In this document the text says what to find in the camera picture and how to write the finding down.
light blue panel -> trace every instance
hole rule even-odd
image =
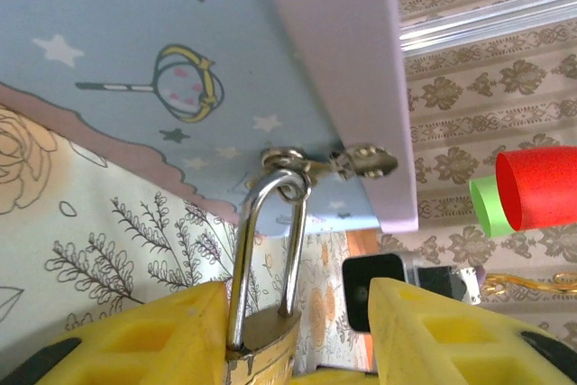
[[[0,0],[0,11],[0,81],[158,150],[207,198],[239,206],[267,147],[340,146],[270,0]],[[185,56],[161,56],[167,47]],[[186,122],[202,117],[203,98],[208,115]],[[309,232],[378,226],[356,180],[324,179],[309,209]],[[259,230],[284,234],[289,212],[272,199]]]

